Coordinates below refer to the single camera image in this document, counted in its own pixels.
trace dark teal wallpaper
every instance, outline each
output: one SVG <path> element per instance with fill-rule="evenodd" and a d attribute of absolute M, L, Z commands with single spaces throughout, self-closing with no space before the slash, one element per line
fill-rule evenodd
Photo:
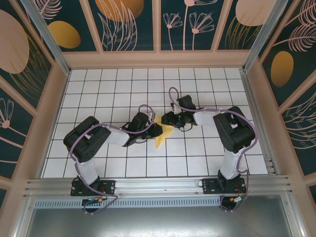
<path fill-rule="evenodd" d="M 316 69 L 315 7 L 299 3 L 262 64 L 279 106 Z"/>
<path fill-rule="evenodd" d="M 0 89 L 0 176 L 11 179 L 33 116 Z"/>
<path fill-rule="evenodd" d="M 310 188 L 312 197 L 313 197 L 313 199 L 314 199 L 314 202 L 315 202 L 315 204 L 316 204 L 316 185 L 312 185 L 312 186 L 310 186 L 309 188 Z"/>
<path fill-rule="evenodd" d="M 35 4 L 63 52 L 96 51 L 79 0 L 36 0 Z"/>
<path fill-rule="evenodd" d="M 0 209 L 1 209 L 2 203 L 3 203 L 4 198 L 5 198 L 5 194 L 6 194 L 6 190 L 0 189 Z"/>
<path fill-rule="evenodd" d="M 316 172 L 316 83 L 283 114 L 304 175 Z"/>
<path fill-rule="evenodd" d="M 36 108 L 51 64 L 8 0 L 0 4 L 0 34 L 0 76 Z"/>
<path fill-rule="evenodd" d="M 210 50 L 222 6 L 222 0 L 162 0 L 161 50 Z"/>
<path fill-rule="evenodd" d="M 274 0 L 233 0 L 218 50 L 250 49 Z"/>
<path fill-rule="evenodd" d="M 154 49 L 152 0 L 89 0 L 104 51 Z"/>
<path fill-rule="evenodd" d="M 261 55 L 263 54 L 263 52 L 266 50 L 269 42 L 270 42 L 270 39 L 272 38 L 272 36 L 275 34 L 278 26 L 280 25 L 281 21 L 283 20 L 286 12 L 288 11 L 288 9 L 290 8 L 291 4 L 293 3 L 293 0 L 289 0 L 286 4 L 286 7 L 284 9 L 284 11 L 282 12 L 282 15 L 280 16 L 279 20 L 277 21 L 275 27 L 273 28 L 273 30 L 271 31 L 269 37 L 267 38 L 266 40 L 266 43 L 263 45 L 262 49 L 260 50 L 259 52 L 259 57 L 261 57 Z"/>

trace pink plant illustration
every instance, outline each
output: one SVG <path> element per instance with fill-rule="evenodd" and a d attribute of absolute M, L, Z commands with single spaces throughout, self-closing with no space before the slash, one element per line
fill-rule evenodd
<path fill-rule="evenodd" d="M 166 13 L 163 15 L 163 20 L 168 28 L 170 47 L 171 47 L 171 50 L 173 50 L 171 36 L 170 36 L 170 29 L 182 26 L 183 23 L 182 21 L 180 21 L 181 18 L 178 13 L 177 14 L 171 13 L 170 16 L 168 13 Z"/>
<path fill-rule="evenodd" d="M 188 15 L 188 8 L 190 6 L 195 5 L 209 5 L 216 3 L 217 0 L 184 0 L 186 7 L 186 12 L 184 15 L 184 26 L 183 26 L 183 50 L 186 50 L 186 23 L 187 23 L 187 15 Z"/>
<path fill-rule="evenodd" d="M 211 17 L 212 14 L 213 12 L 210 14 L 201 13 L 198 18 L 196 12 L 190 14 L 190 25 L 193 33 L 192 50 L 194 50 L 194 39 L 196 34 L 214 30 L 214 25 L 211 24 L 213 22 Z"/>
<path fill-rule="evenodd" d="M 13 109 L 14 109 L 14 103 L 11 100 L 8 100 L 6 104 L 3 98 L 0 99 L 0 128 L 11 129 L 12 131 L 26 137 L 25 134 L 15 130 L 14 128 L 10 126 L 10 120 L 12 118 Z M 23 148 L 23 146 L 15 142 L 9 141 L 3 137 L 0 137 L 0 140 L 8 144 L 11 144 L 13 146 L 16 146 L 18 148 Z M 4 161 L 4 160 L 0 160 L 0 162 L 15 163 L 14 161 Z"/>

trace yellow fabric piece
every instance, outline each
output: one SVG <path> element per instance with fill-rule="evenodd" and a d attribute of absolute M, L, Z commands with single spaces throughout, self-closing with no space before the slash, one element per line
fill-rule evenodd
<path fill-rule="evenodd" d="M 156 149 L 164 142 L 164 140 L 166 140 L 166 138 L 168 136 L 170 136 L 170 134 L 173 131 L 173 127 L 170 125 L 164 125 L 161 123 L 161 116 L 156 115 L 155 116 L 155 123 L 157 123 L 158 125 L 160 125 L 162 127 L 162 135 L 158 136 L 155 138 L 156 141 Z"/>

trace grid tile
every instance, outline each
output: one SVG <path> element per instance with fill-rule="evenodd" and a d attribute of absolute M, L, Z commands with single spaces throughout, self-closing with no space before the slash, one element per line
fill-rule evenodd
<path fill-rule="evenodd" d="M 80 103 L 80 94 L 66 94 L 62 108 L 78 108 Z"/>
<path fill-rule="evenodd" d="M 117 73 L 117 69 L 103 69 L 101 80 L 116 80 Z"/>
<path fill-rule="evenodd" d="M 212 79 L 226 79 L 224 68 L 210 68 Z"/>
<path fill-rule="evenodd" d="M 147 80 L 147 77 L 148 77 L 147 68 L 133 69 L 133 80 Z"/>
<path fill-rule="evenodd" d="M 95 107 L 97 104 L 97 94 L 83 94 L 80 99 L 79 107 Z"/>
<path fill-rule="evenodd" d="M 189 176 L 208 175 L 206 157 L 188 157 L 188 174 Z"/>
<path fill-rule="evenodd" d="M 162 116 L 172 111 L 171 86 L 179 90 L 180 97 L 190 95 L 197 107 L 229 109 L 234 104 L 253 119 L 237 72 L 228 68 L 72 70 L 42 176 L 77 175 L 63 139 L 80 121 L 95 116 L 100 122 L 123 126 L 141 104 L 149 104 Z M 100 177 L 164 177 L 217 175 L 223 158 L 216 127 L 193 126 L 186 132 L 173 128 L 158 149 L 155 139 L 128 148 L 105 143 L 94 161 Z M 240 170 L 247 169 L 247 163 L 250 174 L 266 174 L 259 143 L 246 153 Z"/>
<path fill-rule="evenodd" d="M 147 177 L 167 176 L 166 157 L 147 158 Z"/>
<path fill-rule="evenodd" d="M 62 178 L 67 159 L 48 159 L 43 178 Z"/>
<path fill-rule="evenodd" d="M 177 80 L 179 79 L 179 69 L 178 68 L 164 68 L 163 78 L 165 80 Z"/>
<path fill-rule="evenodd" d="M 99 93 L 114 93 L 116 82 L 114 80 L 100 82 Z"/>
<path fill-rule="evenodd" d="M 193 68 L 180 68 L 180 79 L 195 79 Z"/>
<path fill-rule="evenodd" d="M 72 70 L 69 81 L 84 81 L 86 69 Z"/>
<path fill-rule="evenodd" d="M 149 68 L 148 80 L 163 80 L 163 68 Z"/>
<path fill-rule="evenodd" d="M 114 94 L 99 94 L 97 107 L 112 107 Z"/>
<path fill-rule="evenodd" d="M 82 93 L 83 94 L 93 94 L 99 91 L 99 81 L 85 81 Z"/>
<path fill-rule="evenodd" d="M 187 176 L 186 157 L 167 157 L 168 176 Z"/>
<path fill-rule="evenodd" d="M 211 79 L 208 68 L 194 68 L 196 79 Z"/>
<path fill-rule="evenodd" d="M 133 69 L 118 69 L 117 80 L 132 80 Z"/>
<path fill-rule="evenodd" d="M 105 177 L 125 177 L 126 158 L 107 158 Z"/>
<path fill-rule="evenodd" d="M 240 72 L 238 68 L 225 68 L 227 79 L 240 79 Z"/>
<path fill-rule="evenodd" d="M 126 176 L 127 177 L 145 177 L 146 176 L 146 157 L 127 158 Z"/>
<path fill-rule="evenodd" d="M 88 69 L 85 80 L 100 80 L 102 69 Z"/>
<path fill-rule="evenodd" d="M 66 94 L 81 94 L 83 81 L 70 81 L 67 86 Z"/>

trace black grid line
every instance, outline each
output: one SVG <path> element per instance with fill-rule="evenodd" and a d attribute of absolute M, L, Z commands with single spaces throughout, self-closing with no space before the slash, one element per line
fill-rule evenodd
<path fill-rule="evenodd" d="M 85 79 L 84 79 L 84 81 L 82 81 L 82 80 L 80 80 L 80 81 L 77 81 L 77 82 L 81 82 L 81 83 L 83 83 L 83 85 L 82 85 L 82 88 L 80 88 L 81 89 L 81 92 L 83 92 L 83 90 L 84 90 L 84 84 L 85 84 L 85 82 L 86 82 L 86 75 L 87 75 L 87 70 L 86 70 L 86 72 L 85 72 Z M 161 90 L 161 92 L 150 92 L 150 93 L 160 93 L 160 94 L 163 94 L 163 106 L 152 106 L 154 109 L 155 108 L 163 108 L 163 111 L 164 111 L 164 113 L 166 113 L 166 111 L 167 110 L 169 110 L 169 105 L 166 105 L 166 99 L 168 98 L 168 89 L 167 88 L 165 88 L 165 80 L 178 80 L 179 81 L 179 86 L 180 86 L 180 88 L 178 88 L 179 89 L 179 93 L 180 93 L 180 95 L 181 96 L 183 96 L 183 95 L 186 95 L 186 94 L 190 94 L 190 93 L 194 93 L 194 94 L 196 94 L 197 95 L 197 103 L 198 103 L 198 105 L 200 106 L 200 96 L 199 96 L 199 91 L 198 91 L 198 87 L 197 87 L 197 79 L 196 79 L 196 76 L 194 76 L 195 78 L 192 78 L 192 79 L 181 79 L 180 78 L 180 69 L 178 68 L 178 76 L 179 76 L 179 78 L 178 79 L 166 79 L 165 78 L 165 70 L 164 69 L 162 69 L 162 74 L 163 74 L 163 78 L 159 78 L 159 79 L 154 79 L 154 80 L 162 80 L 162 85 L 163 85 L 163 89 Z M 119 81 L 130 81 L 130 83 L 131 83 L 131 91 L 130 92 L 122 92 L 122 93 L 119 93 L 119 94 L 129 94 L 129 98 L 130 98 L 130 101 L 129 101 L 129 105 L 130 106 L 125 106 L 125 107 L 122 107 L 122 106 L 114 106 L 114 102 L 115 102 L 115 94 L 117 94 L 115 91 L 116 91 L 116 87 L 117 87 L 117 76 L 118 76 L 118 70 L 116 69 L 116 79 L 115 80 L 89 80 L 89 81 L 94 81 L 95 83 L 95 86 L 96 86 L 96 84 L 98 84 L 99 85 L 99 87 L 98 87 L 98 92 L 97 93 L 85 93 L 85 94 L 95 94 L 96 95 L 96 103 L 97 103 L 97 101 L 99 100 L 99 99 L 101 99 L 101 98 L 99 98 L 99 95 L 100 94 L 113 94 L 113 96 L 114 96 L 114 98 L 113 98 L 113 102 L 112 102 L 112 106 L 109 106 L 109 107 L 97 107 L 96 105 L 95 106 L 91 106 L 91 107 L 82 107 L 82 106 L 80 106 L 80 103 L 81 103 L 81 101 L 82 101 L 82 99 L 83 99 L 83 97 L 82 97 L 82 95 L 83 95 L 83 93 L 67 93 L 67 90 L 68 90 L 68 88 L 69 88 L 69 85 L 70 85 L 70 81 L 67 83 L 67 88 L 66 88 L 66 91 L 65 91 L 65 94 L 64 94 L 64 97 L 63 97 L 63 101 L 62 101 L 62 105 L 61 105 L 61 108 L 63 108 L 63 109 L 73 109 L 74 111 L 75 110 L 77 110 L 77 114 L 76 114 L 76 118 L 75 118 L 75 121 L 74 122 L 59 122 L 59 120 L 60 120 L 60 116 L 61 116 L 61 113 L 59 113 L 59 115 L 58 115 L 58 122 L 56 123 L 56 125 L 55 125 L 55 127 L 54 127 L 54 133 L 53 133 L 53 139 L 51 140 L 51 144 L 50 144 L 50 146 L 49 146 L 49 152 L 48 152 L 48 154 L 50 154 L 50 152 L 51 152 L 51 149 L 52 149 L 52 142 L 53 141 L 58 141 L 58 140 L 61 140 L 61 139 L 55 139 L 55 135 L 56 135 L 56 131 L 57 131 L 57 125 L 58 124 L 66 124 L 66 123 L 70 123 L 70 124 L 74 124 L 74 126 L 75 125 L 78 125 L 79 123 L 77 122 L 77 119 L 78 119 L 78 115 L 79 115 L 79 109 L 88 109 L 88 108 L 90 108 L 91 110 L 92 109 L 94 109 L 94 115 L 96 115 L 96 109 L 97 108 L 109 108 L 109 110 L 110 109 L 112 109 L 112 114 L 111 114 L 111 118 L 110 119 L 108 119 L 109 121 L 109 123 L 113 123 L 113 109 L 114 108 L 126 108 L 126 110 L 127 110 L 127 108 L 128 108 L 128 111 L 129 111 L 129 115 L 128 115 L 128 120 L 131 120 L 132 118 L 130 118 L 130 116 L 131 116 L 131 110 L 133 109 L 133 108 L 137 108 L 136 106 L 131 106 L 131 96 L 132 96 L 132 94 L 146 94 L 146 96 L 147 96 L 147 103 L 148 103 L 148 99 L 149 99 L 149 69 L 147 69 L 147 92 L 132 92 L 132 87 L 133 87 L 133 80 L 135 80 L 135 81 L 140 81 L 140 80 L 138 80 L 137 78 L 136 79 L 133 79 L 133 78 L 131 78 L 131 79 L 128 79 L 128 80 L 119 80 Z M 195 87 L 196 87 L 196 90 L 194 90 L 193 91 L 193 89 L 192 89 L 192 91 L 191 91 L 191 89 L 189 88 L 189 89 L 185 89 L 184 91 L 182 91 L 181 90 L 181 85 L 184 83 L 184 80 L 195 80 Z M 212 78 L 211 79 L 203 79 L 203 80 L 211 80 L 211 83 L 212 83 L 212 87 L 213 87 L 213 80 L 212 80 Z M 231 98 L 231 102 L 232 102 L 232 104 L 233 104 L 233 100 L 232 100 L 232 94 L 231 94 L 231 92 L 243 92 L 243 93 L 245 93 L 244 92 L 244 90 L 243 91 L 240 91 L 239 89 L 238 90 L 234 90 L 234 89 L 231 89 L 230 87 L 229 87 L 229 84 L 228 84 L 228 79 L 226 78 L 225 79 L 226 80 L 226 83 L 227 83 L 227 85 L 228 85 L 228 88 L 229 88 L 229 91 L 217 91 L 217 93 L 221 93 L 221 92 L 225 92 L 225 93 L 230 93 L 230 98 Z M 114 93 L 110 93 L 110 92 L 108 92 L 108 93 L 100 93 L 100 86 L 101 86 L 101 82 L 102 81 L 115 81 L 115 84 L 114 83 L 112 83 L 112 85 L 111 86 L 113 86 L 113 84 L 114 84 Z M 205 93 L 212 93 L 213 94 L 213 96 L 214 96 L 214 87 L 213 87 L 213 90 L 212 91 L 203 91 L 203 92 L 205 92 Z M 80 99 L 79 99 L 79 106 L 78 107 L 64 107 L 64 104 L 65 104 L 65 99 L 66 99 L 66 97 L 65 97 L 65 95 L 71 95 L 71 94 L 78 94 L 78 95 L 80 95 Z M 218 104 L 218 102 L 216 101 L 216 99 L 215 99 L 215 96 L 214 96 L 214 101 L 215 101 L 215 107 L 216 108 L 218 108 L 218 107 L 220 107 L 221 105 L 219 105 Z M 212 156 L 214 156 L 214 157 L 218 157 L 218 156 L 224 156 L 224 155 L 207 155 L 206 154 L 206 145 L 205 145 L 205 138 L 218 138 L 219 136 L 218 135 L 213 135 L 212 133 L 210 134 L 210 135 L 208 135 L 208 136 L 206 136 L 205 135 L 205 133 L 206 133 L 206 131 L 203 129 L 203 127 L 202 127 L 202 133 L 201 133 L 201 136 L 199 136 L 199 137 L 192 137 L 192 138 L 195 138 L 195 139 L 198 139 L 198 138 L 202 138 L 203 139 L 203 142 L 204 142 L 204 151 L 205 151 L 205 158 L 206 158 L 206 165 L 207 165 L 207 172 L 208 172 L 208 174 L 209 174 L 209 165 L 210 165 L 210 167 L 211 167 L 211 164 L 208 164 L 208 161 L 207 161 L 207 157 L 212 157 Z M 184 135 L 183 135 L 183 137 L 171 137 L 171 138 L 167 138 L 165 141 L 164 141 L 164 143 L 165 143 L 165 156 L 157 156 L 157 155 L 155 155 L 155 156 L 153 156 L 153 157 L 157 157 L 157 158 L 165 158 L 166 160 L 165 160 L 165 162 L 166 162 L 166 177 L 168 177 L 168 155 L 167 155 L 167 142 L 168 141 L 171 141 L 172 139 L 184 139 L 184 149 L 185 149 L 185 153 L 186 153 L 186 167 L 187 167 L 187 176 L 189 176 L 189 169 L 188 169 L 188 166 L 189 166 L 189 164 L 188 164 L 188 157 L 200 157 L 201 155 L 198 155 L 198 156 L 188 156 L 188 154 L 187 154 L 187 150 L 186 150 L 186 146 L 187 146 L 187 144 L 186 144 L 186 140 L 187 140 L 187 137 L 186 137 L 186 134 L 184 133 Z M 106 151 L 107 153 L 106 153 L 106 157 L 104 157 L 104 158 L 106 158 L 106 164 L 105 164 L 105 171 L 104 171 L 104 176 L 106 176 L 106 170 L 107 170 L 107 164 L 108 164 L 108 158 L 118 158 L 118 157 L 114 157 L 115 156 L 115 154 L 111 154 L 111 156 L 109 157 L 108 155 L 109 155 L 109 146 L 107 147 L 107 151 Z M 146 158 L 146 170 L 145 170 L 145 172 L 146 172 L 146 177 L 148 177 L 148 143 L 146 143 L 146 154 L 144 153 L 143 154 L 144 156 L 139 156 L 140 158 Z M 67 159 L 66 160 L 66 164 L 65 164 L 65 168 L 64 168 L 64 174 L 63 174 L 63 176 L 65 175 L 65 170 L 66 170 L 66 166 L 67 166 L 67 162 L 68 162 L 68 158 L 69 157 L 67 157 L 67 158 L 65 158 L 65 159 Z M 127 175 L 127 158 L 136 158 L 136 157 L 129 157 L 128 156 L 128 149 L 126 149 L 126 156 L 125 157 L 119 157 L 119 158 L 125 158 L 126 160 L 125 160 L 125 177 L 126 177 L 126 175 Z M 43 169 L 43 174 L 42 175 L 44 175 L 45 174 L 45 171 L 47 170 L 46 168 L 47 168 L 47 161 L 48 161 L 48 159 L 49 159 L 49 157 L 47 157 L 47 159 L 46 159 L 46 162 L 45 162 L 45 168 Z M 245 156 L 245 159 L 246 159 L 246 165 L 247 165 L 247 168 L 249 169 L 249 166 L 248 166 L 248 161 L 247 161 L 247 156 Z"/>
<path fill-rule="evenodd" d="M 88 70 L 85 71 L 84 81 L 85 81 L 85 78 L 86 78 L 86 76 L 87 76 L 87 71 L 88 71 Z M 78 112 L 79 112 L 79 109 L 77 109 L 77 115 L 76 115 L 75 122 L 77 121 Z M 67 161 L 68 161 L 68 159 L 66 159 L 66 164 L 65 164 L 65 169 L 64 169 L 63 177 L 65 176 L 66 167 L 67 167 Z"/>
<path fill-rule="evenodd" d="M 117 86 L 117 79 L 118 79 L 118 69 L 117 69 L 117 74 L 116 74 L 116 78 L 115 78 L 116 80 L 115 80 L 115 85 L 114 85 L 114 91 L 115 91 L 115 89 L 116 89 L 116 86 Z M 112 124 L 112 118 L 113 118 L 113 108 L 112 108 L 112 114 L 111 114 L 111 122 L 110 122 L 110 124 Z M 108 144 L 108 148 L 107 148 L 107 162 L 105 163 L 105 170 L 104 170 L 104 177 L 105 177 L 105 175 L 106 175 L 106 172 L 107 172 L 107 164 L 108 164 L 108 154 L 109 154 L 109 144 Z"/>
<path fill-rule="evenodd" d="M 180 82 L 180 69 L 178 68 L 178 74 L 179 74 L 179 91 L 180 91 L 180 94 L 181 94 L 181 82 Z M 183 132 L 183 137 L 184 137 L 184 150 L 186 152 L 186 163 L 187 163 L 187 175 L 189 175 L 189 168 L 188 168 L 188 156 L 187 156 L 187 145 L 186 145 L 186 133 Z"/>
<path fill-rule="evenodd" d="M 166 113 L 166 97 L 164 92 L 164 68 L 162 69 L 162 78 L 163 78 L 163 106 L 164 113 Z M 168 176 L 168 155 L 167 155 L 167 139 L 165 139 L 165 150 L 166 150 L 166 176 Z"/>
<path fill-rule="evenodd" d="M 132 103 L 132 87 L 133 87 L 133 72 L 134 70 L 132 70 L 132 78 L 131 78 L 131 84 L 130 84 L 130 97 L 129 97 L 129 114 L 128 114 L 128 120 L 130 120 L 130 109 L 131 109 L 131 103 Z M 127 173 L 127 157 L 128 157 L 128 147 L 126 149 L 126 164 L 125 164 L 125 177 L 126 177 L 126 173 Z"/>
<path fill-rule="evenodd" d="M 204 130 L 203 130 L 203 126 L 201 126 L 201 127 L 202 127 L 201 129 L 202 129 L 202 136 L 203 136 L 203 143 L 204 143 L 204 152 L 205 152 L 207 175 L 209 175 L 208 163 L 207 163 L 207 156 L 206 156 L 206 146 L 205 146 L 205 139 L 204 139 Z"/>

